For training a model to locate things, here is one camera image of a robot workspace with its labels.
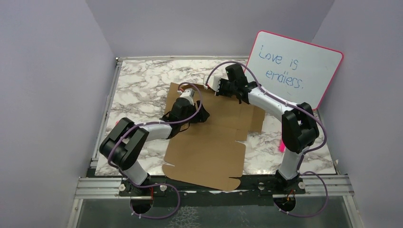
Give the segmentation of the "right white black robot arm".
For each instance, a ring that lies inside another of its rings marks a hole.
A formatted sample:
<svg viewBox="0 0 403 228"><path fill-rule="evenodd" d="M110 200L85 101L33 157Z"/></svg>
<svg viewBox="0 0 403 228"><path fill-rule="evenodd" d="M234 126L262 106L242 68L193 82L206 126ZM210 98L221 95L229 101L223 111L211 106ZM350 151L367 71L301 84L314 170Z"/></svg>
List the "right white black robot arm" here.
<svg viewBox="0 0 403 228"><path fill-rule="evenodd" d="M249 82L242 63L229 61L225 68L227 78L209 75L204 80L206 88L216 96L235 96L239 103L254 105L276 117L281 122L281 139L285 146L282 163L275 173L274 187L286 193L297 184L299 169L305 154L319 137L317 119L308 103L294 103L267 91L254 79Z"/></svg>

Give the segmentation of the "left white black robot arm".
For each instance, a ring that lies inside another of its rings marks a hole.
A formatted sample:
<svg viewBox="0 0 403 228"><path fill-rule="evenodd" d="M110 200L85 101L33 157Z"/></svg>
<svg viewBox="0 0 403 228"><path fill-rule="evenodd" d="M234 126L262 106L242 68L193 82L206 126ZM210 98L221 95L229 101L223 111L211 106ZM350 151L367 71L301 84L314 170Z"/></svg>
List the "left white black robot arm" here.
<svg viewBox="0 0 403 228"><path fill-rule="evenodd" d="M203 123L209 117L210 113L200 100L192 102L178 98L171 110L158 121L135 124L127 117L120 119L100 144L99 152L111 166L132 181L131 188L136 194L144 195L149 190L149 174L138 161L144 144L171 139L182 132L183 125Z"/></svg>

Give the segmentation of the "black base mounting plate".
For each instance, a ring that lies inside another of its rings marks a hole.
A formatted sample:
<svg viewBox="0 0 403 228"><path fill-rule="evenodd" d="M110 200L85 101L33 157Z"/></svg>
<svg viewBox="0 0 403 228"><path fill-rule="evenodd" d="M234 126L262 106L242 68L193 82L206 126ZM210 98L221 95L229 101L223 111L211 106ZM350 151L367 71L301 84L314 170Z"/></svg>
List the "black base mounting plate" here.
<svg viewBox="0 0 403 228"><path fill-rule="evenodd" d="M281 195L281 201L292 200L306 191L300 187L303 180L296 177L283 183L278 175L243 175L238 178L240 185L234 190L218 190L200 185L172 180L166 176L152 176L154 184L148 188L135 187L127 180L119 179L114 197L130 199L135 206L155 206L161 208L219 207L219 206L272 206L274 195Z"/></svg>

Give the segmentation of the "pink marker pen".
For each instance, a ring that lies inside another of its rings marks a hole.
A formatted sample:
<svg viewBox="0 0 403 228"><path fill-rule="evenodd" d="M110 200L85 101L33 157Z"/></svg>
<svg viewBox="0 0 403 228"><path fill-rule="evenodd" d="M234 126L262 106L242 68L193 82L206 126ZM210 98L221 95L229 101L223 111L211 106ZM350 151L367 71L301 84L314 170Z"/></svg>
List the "pink marker pen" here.
<svg viewBox="0 0 403 228"><path fill-rule="evenodd" d="M285 145L284 145L284 143L283 143L283 141L281 140L280 141L280 144L279 144L279 151L281 152L281 153L283 153L284 151L285 151Z"/></svg>

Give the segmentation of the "brown cardboard box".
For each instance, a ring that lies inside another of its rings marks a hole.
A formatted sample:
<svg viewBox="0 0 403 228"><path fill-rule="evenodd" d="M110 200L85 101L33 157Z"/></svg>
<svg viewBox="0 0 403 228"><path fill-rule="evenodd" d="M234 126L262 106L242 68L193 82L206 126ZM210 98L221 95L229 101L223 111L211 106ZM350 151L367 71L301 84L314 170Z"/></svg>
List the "brown cardboard box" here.
<svg viewBox="0 0 403 228"><path fill-rule="evenodd" d="M204 123L185 125L185 131L169 140L162 170L170 179L218 190L240 185L249 132L260 133L265 111L251 104L239 104L234 97L215 96L197 86L194 99L210 113Z"/></svg>

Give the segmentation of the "pink framed whiteboard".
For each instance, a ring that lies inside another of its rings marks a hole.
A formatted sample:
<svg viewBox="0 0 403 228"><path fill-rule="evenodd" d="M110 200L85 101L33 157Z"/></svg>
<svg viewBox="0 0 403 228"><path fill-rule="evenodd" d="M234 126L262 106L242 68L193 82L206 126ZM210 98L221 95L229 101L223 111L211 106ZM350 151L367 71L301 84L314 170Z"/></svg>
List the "pink framed whiteboard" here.
<svg viewBox="0 0 403 228"><path fill-rule="evenodd" d="M259 31L245 70L269 92L312 109L319 108L336 75L342 52L268 31Z"/></svg>

